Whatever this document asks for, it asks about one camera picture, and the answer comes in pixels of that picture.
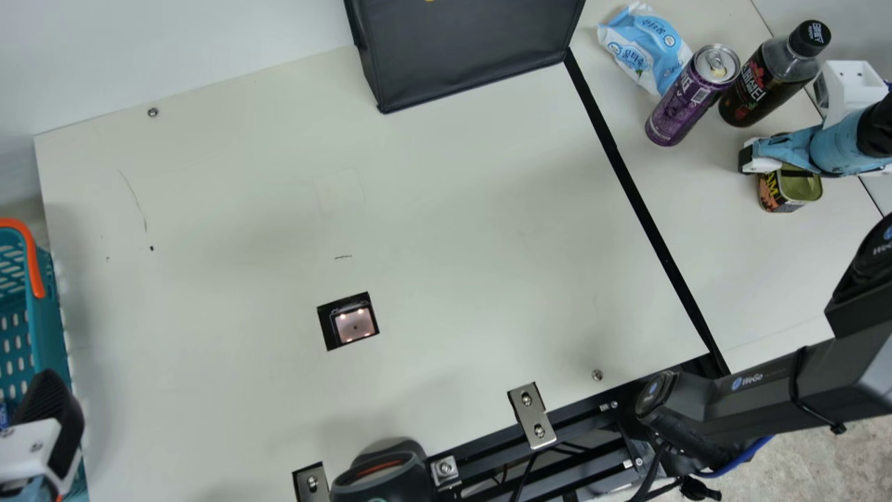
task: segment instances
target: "plastic basket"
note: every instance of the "plastic basket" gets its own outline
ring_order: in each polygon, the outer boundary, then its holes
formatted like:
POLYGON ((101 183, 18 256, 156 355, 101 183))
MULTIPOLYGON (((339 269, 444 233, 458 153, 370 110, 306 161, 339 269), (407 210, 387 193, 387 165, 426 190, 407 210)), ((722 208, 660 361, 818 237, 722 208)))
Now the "plastic basket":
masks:
MULTIPOLYGON (((0 218, 0 400, 10 416, 47 368, 71 388, 53 259, 22 222, 0 218)), ((83 462, 65 500, 88 500, 83 462)))

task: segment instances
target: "bolt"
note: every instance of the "bolt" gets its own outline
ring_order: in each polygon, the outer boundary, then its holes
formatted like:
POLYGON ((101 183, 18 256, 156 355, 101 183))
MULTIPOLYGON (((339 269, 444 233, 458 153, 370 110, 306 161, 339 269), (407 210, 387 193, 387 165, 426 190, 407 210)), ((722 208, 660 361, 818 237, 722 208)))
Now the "bolt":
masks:
POLYGON ((443 460, 442 462, 440 462, 437 465, 437 470, 440 471, 440 474, 444 474, 444 475, 452 474, 452 469, 453 469, 452 464, 450 464, 449 462, 447 462, 445 460, 443 460))

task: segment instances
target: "purple can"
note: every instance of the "purple can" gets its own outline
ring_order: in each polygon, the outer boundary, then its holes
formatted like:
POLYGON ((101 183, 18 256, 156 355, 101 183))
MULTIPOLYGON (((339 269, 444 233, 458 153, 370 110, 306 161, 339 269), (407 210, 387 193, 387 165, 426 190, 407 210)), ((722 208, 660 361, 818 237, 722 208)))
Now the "purple can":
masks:
POLYGON ((716 95, 740 74, 740 59, 727 46, 698 50, 688 67, 669 87, 644 124, 648 138, 660 146, 675 146, 715 103, 716 95))

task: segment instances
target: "white tabletop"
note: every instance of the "white tabletop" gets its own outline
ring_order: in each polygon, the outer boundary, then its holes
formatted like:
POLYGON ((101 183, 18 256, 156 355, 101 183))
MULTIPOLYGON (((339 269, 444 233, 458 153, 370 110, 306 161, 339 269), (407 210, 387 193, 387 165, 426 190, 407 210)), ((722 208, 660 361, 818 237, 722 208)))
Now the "white tabletop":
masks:
MULTIPOLYGON (((648 1, 691 50, 721 43, 746 61, 771 35, 748 0, 648 1)), ((571 48, 644 202, 733 371, 832 337, 823 319, 849 261, 880 213, 857 178, 825 180, 823 198, 792 214, 763 211, 737 153, 754 136, 821 121, 800 93, 750 129, 711 110, 678 146, 644 134, 658 102, 598 44, 618 4, 588 2, 571 48)))
POLYGON ((345 47, 154 105, 36 138, 94 502, 291 500, 706 352, 562 66, 382 115, 345 47))

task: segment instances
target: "tin can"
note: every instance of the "tin can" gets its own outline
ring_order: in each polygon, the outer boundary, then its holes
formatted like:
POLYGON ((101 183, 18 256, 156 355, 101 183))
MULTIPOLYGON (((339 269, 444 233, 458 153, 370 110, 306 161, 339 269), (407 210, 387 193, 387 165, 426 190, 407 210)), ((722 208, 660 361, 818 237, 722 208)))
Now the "tin can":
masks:
POLYGON ((650 114, 644 125, 648 138, 660 146, 681 143, 738 75, 740 59, 727 46, 698 50, 650 114))
POLYGON ((824 193, 821 177, 784 163, 777 171, 756 175, 759 202, 769 213, 792 213, 824 193))

